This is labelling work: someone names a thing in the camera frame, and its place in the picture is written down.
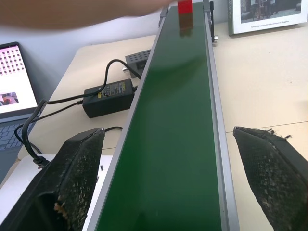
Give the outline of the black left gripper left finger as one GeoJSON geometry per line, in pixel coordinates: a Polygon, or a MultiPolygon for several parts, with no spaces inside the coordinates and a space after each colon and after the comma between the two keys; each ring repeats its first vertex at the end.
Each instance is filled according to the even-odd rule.
{"type": "Polygon", "coordinates": [[[82,231],[91,204],[105,132],[95,128],[64,142],[32,179],[0,231],[82,231]]]}

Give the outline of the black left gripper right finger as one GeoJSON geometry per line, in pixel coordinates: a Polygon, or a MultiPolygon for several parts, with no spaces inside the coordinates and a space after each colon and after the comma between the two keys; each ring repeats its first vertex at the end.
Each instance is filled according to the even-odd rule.
{"type": "Polygon", "coordinates": [[[274,131],[234,127],[250,188],[274,231],[308,231],[308,161],[274,131]]]}

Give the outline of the red block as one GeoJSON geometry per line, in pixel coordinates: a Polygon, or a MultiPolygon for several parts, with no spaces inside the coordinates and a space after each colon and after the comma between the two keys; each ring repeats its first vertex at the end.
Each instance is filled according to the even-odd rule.
{"type": "Polygon", "coordinates": [[[193,6],[192,0],[180,0],[178,1],[178,13],[179,14],[192,13],[193,11],[192,6],[193,6]]]}

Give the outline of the green conveyor belt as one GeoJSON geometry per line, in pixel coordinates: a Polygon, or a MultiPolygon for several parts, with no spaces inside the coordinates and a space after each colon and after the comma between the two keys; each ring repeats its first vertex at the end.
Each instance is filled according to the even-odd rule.
{"type": "Polygon", "coordinates": [[[164,10],[87,231],[239,231],[209,0],[164,10]]]}

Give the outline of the black power adapter brick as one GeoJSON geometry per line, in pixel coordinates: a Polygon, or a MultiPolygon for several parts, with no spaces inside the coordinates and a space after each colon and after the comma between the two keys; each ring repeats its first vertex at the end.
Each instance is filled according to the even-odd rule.
{"type": "Polygon", "coordinates": [[[92,94],[98,90],[99,93],[83,98],[82,107],[89,118],[128,110],[137,87],[133,86],[131,79],[124,79],[106,84],[103,89],[101,86],[86,89],[84,93],[92,94]]]}

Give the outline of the open laptop computer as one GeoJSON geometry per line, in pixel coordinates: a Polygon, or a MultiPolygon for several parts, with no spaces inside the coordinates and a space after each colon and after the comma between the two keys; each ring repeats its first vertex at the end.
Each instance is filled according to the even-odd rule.
{"type": "Polygon", "coordinates": [[[22,125],[37,99],[18,42],[0,45],[0,153],[19,151],[22,125]]]}

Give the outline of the grey perforated motor box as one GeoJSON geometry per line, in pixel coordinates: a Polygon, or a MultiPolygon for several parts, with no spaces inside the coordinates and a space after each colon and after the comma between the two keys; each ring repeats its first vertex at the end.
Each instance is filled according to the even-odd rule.
{"type": "Polygon", "coordinates": [[[125,57],[127,65],[133,69],[139,76],[142,76],[145,65],[149,58],[151,50],[145,50],[138,53],[130,54],[125,57]]]}

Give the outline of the framed photo picture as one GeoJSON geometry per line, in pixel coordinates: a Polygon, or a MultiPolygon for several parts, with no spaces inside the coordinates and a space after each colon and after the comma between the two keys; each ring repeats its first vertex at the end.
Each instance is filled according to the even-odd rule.
{"type": "Polygon", "coordinates": [[[229,36],[308,20],[308,0],[228,0],[229,36]]]}

